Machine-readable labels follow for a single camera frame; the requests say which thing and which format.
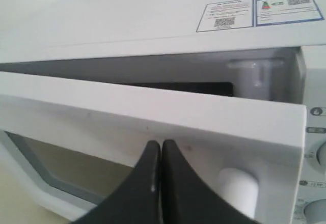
open microwave door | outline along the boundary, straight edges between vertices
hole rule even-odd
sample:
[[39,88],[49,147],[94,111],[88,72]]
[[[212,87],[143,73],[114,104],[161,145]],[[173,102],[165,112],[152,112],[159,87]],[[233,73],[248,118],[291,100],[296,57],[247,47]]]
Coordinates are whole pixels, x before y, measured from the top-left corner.
[[[57,154],[52,162],[62,165],[60,150],[69,150],[79,155],[77,164],[68,157],[67,171],[76,164],[85,174],[93,170],[89,179],[99,169],[110,177],[101,168],[107,163],[127,175],[147,141],[173,139],[216,192],[224,167],[252,174],[257,221],[291,220],[305,139],[302,105],[7,72],[0,81],[1,159],[36,202],[68,219],[99,200],[47,172],[45,161]],[[38,143],[51,147],[44,160],[33,158],[43,150]],[[87,157],[96,162],[83,164]]]

black plastic piece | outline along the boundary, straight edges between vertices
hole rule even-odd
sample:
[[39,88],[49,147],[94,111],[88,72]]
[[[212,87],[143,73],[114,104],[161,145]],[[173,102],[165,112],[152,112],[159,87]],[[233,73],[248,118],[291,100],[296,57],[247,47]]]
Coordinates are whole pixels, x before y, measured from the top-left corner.
[[162,149],[161,204],[166,224],[255,224],[213,192],[173,140]]
[[74,224],[158,224],[160,147],[149,141],[128,178]]

